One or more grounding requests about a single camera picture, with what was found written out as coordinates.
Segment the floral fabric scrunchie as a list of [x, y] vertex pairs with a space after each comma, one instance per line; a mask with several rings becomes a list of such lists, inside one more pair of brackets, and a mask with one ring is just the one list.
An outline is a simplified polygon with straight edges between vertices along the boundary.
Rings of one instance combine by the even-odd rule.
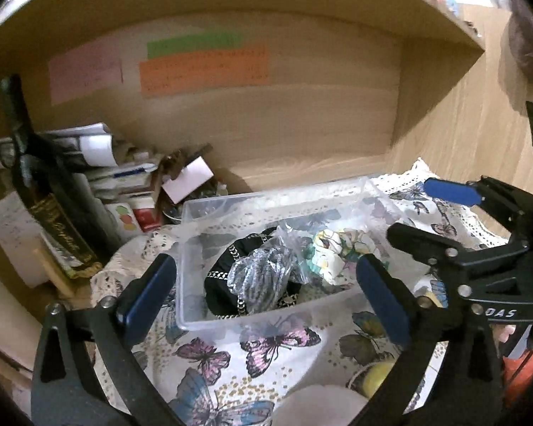
[[313, 236], [313, 242], [327, 250], [327, 266], [322, 272], [323, 281], [329, 286], [348, 288], [353, 285], [356, 264], [365, 255], [384, 259], [379, 243], [363, 230], [324, 229]]

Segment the bagged grey scrunchie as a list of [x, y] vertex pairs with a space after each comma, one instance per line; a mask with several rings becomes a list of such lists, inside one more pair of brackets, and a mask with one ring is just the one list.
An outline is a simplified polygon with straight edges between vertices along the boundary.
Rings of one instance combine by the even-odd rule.
[[260, 246], [235, 259], [227, 286], [248, 315], [275, 310], [289, 283], [303, 286], [313, 281], [303, 262], [301, 237], [299, 231], [279, 225]]

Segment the butterfly print tablecloth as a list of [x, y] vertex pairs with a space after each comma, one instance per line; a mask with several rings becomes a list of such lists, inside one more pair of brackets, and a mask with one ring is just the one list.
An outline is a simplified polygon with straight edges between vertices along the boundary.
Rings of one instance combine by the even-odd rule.
[[[490, 232], [468, 208], [434, 202], [422, 191], [431, 176], [423, 160], [402, 174], [372, 179], [389, 196], [389, 213], [403, 212], [424, 230], [459, 240], [473, 249], [500, 246], [505, 240]], [[269, 401], [277, 423], [298, 425], [302, 414], [288, 419], [285, 397], [292, 391], [319, 391], [341, 386], [362, 395], [379, 366], [391, 365], [399, 349], [389, 342], [370, 306], [360, 297], [330, 305], [297, 325], [276, 318], [272, 337], [246, 337], [242, 342], [204, 342], [175, 321], [175, 297], [169, 295], [144, 342], [133, 353], [164, 398], [176, 393], [188, 368], [211, 370], [207, 406], [229, 410], [238, 405]]]

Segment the teal knitted cloth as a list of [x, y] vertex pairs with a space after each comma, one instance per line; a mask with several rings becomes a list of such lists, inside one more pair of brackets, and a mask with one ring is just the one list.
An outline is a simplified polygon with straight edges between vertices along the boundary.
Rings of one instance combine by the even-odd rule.
[[300, 238], [300, 251], [303, 262], [308, 268], [310, 275], [317, 281], [323, 280], [323, 272], [327, 266], [327, 250], [313, 242], [309, 236]]

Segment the clear plastic bin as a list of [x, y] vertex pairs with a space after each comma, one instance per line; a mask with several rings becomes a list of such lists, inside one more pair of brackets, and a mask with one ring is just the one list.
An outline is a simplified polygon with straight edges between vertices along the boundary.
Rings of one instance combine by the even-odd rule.
[[355, 268], [367, 254], [413, 286], [422, 267], [386, 240], [390, 226], [409, 221], [368, 177], [191, 200], [177, 322], [218, 338], [307, 326], [318, 310], [363, 299]]

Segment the brown plastic bag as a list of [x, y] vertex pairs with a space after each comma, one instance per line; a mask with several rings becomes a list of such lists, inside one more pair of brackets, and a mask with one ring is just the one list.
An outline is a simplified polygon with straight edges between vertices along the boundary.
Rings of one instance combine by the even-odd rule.
[[533, 13], [529, 9], [520, 8], [512, 12], [508, 39], [513, 59], [533, 83]]

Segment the dark wine bottle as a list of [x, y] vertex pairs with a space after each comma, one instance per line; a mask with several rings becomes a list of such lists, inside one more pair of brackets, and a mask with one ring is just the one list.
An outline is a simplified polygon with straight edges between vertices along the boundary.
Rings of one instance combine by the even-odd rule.
[[15, 190], [43, 230], [76, 260], [74, 274], [90, 278], [111, 258], [108, 237], [54, 145], [34, 132], [20, 76], [3, 78], [1, 91], [14, 147]]

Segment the white handwritten note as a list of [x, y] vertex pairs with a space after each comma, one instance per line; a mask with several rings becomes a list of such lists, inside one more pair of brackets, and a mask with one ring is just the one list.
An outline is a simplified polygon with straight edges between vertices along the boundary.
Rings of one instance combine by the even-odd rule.
[[0, 246], [13, 268], [31, 289], [49, 281], [34, 254], [41, 246], [42, 229], [12, 191], [0, 200]]

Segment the pink notepad block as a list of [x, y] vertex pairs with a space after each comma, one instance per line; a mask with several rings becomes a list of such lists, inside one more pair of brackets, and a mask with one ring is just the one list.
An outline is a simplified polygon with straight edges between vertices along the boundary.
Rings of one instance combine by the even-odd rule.
[[198, 157], [185, 166], [176, 179], [164, 182], [162, 189], [174, 204], [179, 204], [212, 177], [211, 168], [202, 157]]

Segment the orange sticky note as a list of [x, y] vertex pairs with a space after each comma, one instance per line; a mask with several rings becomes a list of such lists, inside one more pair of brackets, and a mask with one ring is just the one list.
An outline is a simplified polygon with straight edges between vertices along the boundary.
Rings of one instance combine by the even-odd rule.
[[138, 69], [145, 97], [269, 83], [268, 49], [261, 45], [173, 54], [141, 62]]

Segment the green sticky note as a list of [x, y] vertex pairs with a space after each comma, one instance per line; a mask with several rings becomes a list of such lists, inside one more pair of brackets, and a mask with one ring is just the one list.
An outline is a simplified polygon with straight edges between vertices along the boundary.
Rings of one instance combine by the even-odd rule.
[[170, 39], [147, 43], [147, 59], [153, 60], [173, 54], [195, 51], [237, 49], [243, 45], [244, 36], [236, 32], [202, 32], [180, 35]]

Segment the pink sticky note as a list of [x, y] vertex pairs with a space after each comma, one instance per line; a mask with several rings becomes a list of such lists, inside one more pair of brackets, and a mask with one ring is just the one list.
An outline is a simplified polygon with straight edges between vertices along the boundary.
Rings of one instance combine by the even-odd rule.
[[114, 42], [88, 42], [48, 62], [52, 104], [84, 97], [123, 82], [122, 62]]

